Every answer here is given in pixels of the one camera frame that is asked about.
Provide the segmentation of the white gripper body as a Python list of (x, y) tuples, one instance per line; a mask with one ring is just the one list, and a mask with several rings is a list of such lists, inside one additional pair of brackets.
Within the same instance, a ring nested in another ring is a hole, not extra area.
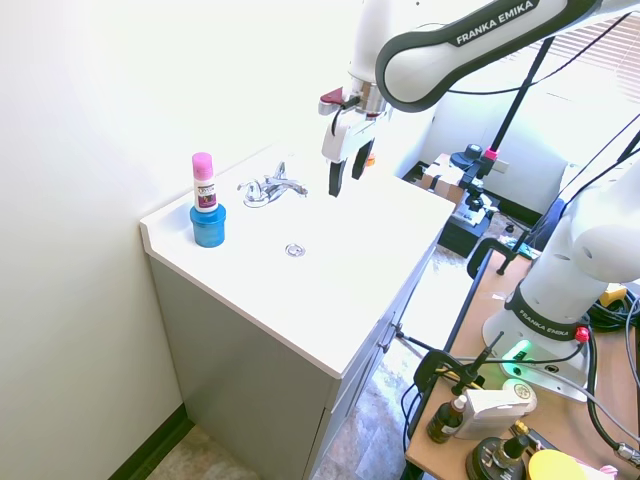
[(389, 113), (389, 109), (374, 116), (356, 109), (341, 111), (327, 126), (321, 149), (323, 157), (333, 163), (346, 161), (375, 139)]

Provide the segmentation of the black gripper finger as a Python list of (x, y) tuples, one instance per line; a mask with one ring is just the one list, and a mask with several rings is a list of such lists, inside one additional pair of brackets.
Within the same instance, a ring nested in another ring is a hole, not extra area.
[(330, 163), (328, 192), (333, 197), (338, 197), (340, 194), (346, 164), (346, 161)]
[(372, 153), (375, 140), (371, 139), (357, 151), (355, 161), (352, 167), (351, 177), (359, 180), (364, 173), (370, 154)]

